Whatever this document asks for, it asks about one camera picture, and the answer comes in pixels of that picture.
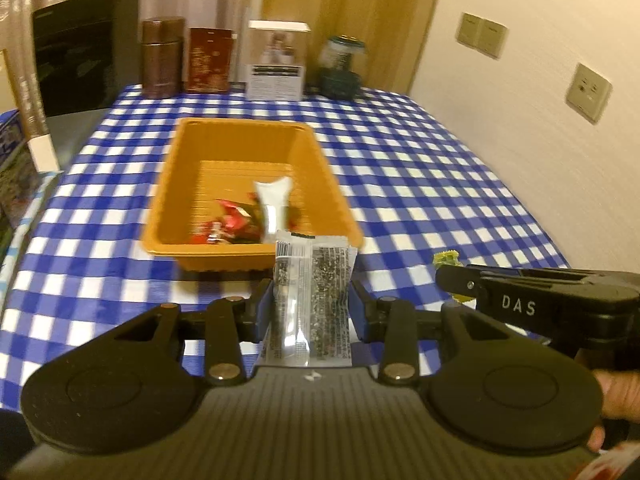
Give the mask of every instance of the light switch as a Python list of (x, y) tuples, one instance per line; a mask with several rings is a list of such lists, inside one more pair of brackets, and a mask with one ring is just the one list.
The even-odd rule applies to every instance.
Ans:
[(483, 21), (482, 18), (472, 14), (463, 14), (458, 29), (458, 41), (475, 48), (478, 44), (478, 35)]
[(478, 36), (478, 50), (497, 59), (502, 51), (507, 30), (507, 27), (500, 23), (484, 20)]
[(607, 104), (613, 86), (600, 74), (578, 64), (566, 101), (592, 123), (597, 123)]

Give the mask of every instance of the glass jar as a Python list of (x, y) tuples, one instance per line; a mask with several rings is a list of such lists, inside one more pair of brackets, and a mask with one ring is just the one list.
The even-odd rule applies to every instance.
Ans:
[(332, 36), (318, 60), (321, 95), (329, 99), (354, 100), (360, 94), (366, 50), (362, 41), (349, 36)]

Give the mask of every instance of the cardboard box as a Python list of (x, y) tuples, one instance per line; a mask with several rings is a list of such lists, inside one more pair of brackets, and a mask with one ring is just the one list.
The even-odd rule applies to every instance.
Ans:
[(189, 44), (189, 92), (226, 92), (234, 47), (233, 31), (192, 28)]
[(40, 175), (25, 141), (0, 166), (0, 207), (15, 229), (40, 185)]
[(24, 140), (18, 110), (0, 114), (0, 167)]
[(301, 22), (249, 22), (247, 99), (302, 99), (309, 30), (308, 25)]

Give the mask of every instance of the finger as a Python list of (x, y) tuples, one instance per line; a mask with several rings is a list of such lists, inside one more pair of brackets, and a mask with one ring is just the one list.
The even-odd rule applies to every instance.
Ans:
[(599, 452), (600, 448), (604, 444), (604, 428), (602, 426), (596, 426), (591, 431), (591, 436), (587, 443), (587, 447), (594, 453)]
[(640, 373), (599, 370), (594, 374), (604, 394), (602, 415), (640, 422)]

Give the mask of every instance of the table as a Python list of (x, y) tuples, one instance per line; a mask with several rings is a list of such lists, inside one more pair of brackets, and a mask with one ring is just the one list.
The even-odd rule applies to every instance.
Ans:
[[(222, 296), (247, 297), (263, 276), (183, 272), (138, 242), (175, 123), (191, 116), (309, 124), (365, 235), (356, 276), (373, 294), (439, 309), (446, 295), (431, 262), (447, 249), (475, 264), (566, 265), (500, 179), (406, 96), (148, 100), (130, 87), (60, 179), (20, 264), (0, 325), (0, 406), (18, 409), (21, 386), (41, 364), (158, 303), (193, 310)], [(425, 374), (439, 361), (433, 342), (422, 350)], [(249, 368), (258, 351), (242, 344)], [(200, 373), (203, 352), (202, 342), (187, 342), (184, 367)]]

